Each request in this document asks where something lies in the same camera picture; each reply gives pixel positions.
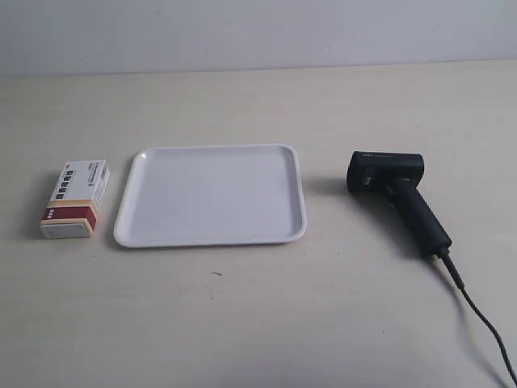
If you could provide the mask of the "black handheld barcode scanner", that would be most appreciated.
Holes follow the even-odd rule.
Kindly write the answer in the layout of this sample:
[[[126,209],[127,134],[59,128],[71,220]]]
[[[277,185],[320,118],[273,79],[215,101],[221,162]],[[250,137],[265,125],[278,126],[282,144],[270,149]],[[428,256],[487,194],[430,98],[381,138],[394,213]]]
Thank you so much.
[[[355,151],[347,168],[351,194],[380,193],[396,210],[423,257],[449,254],[452,240],[424,200],[418,185],[424,173],[421,154]]]

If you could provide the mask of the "white red medicine box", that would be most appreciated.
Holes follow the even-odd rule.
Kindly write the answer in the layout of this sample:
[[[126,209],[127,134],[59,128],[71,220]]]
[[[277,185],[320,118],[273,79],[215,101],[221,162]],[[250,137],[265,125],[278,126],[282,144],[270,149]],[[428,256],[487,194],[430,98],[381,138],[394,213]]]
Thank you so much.
[[[45,238],[89,238],[110,178],[107,161],[66,162],[40,221]]]

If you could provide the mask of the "white plastic tray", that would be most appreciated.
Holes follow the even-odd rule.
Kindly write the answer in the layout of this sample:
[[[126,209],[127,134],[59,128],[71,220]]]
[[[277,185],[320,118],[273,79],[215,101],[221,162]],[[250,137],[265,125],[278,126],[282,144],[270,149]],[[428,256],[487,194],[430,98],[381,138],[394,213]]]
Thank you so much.
[[[292,147],[154,147],[132,161],[113,236],[132,249],[284,244],[306,228]]]

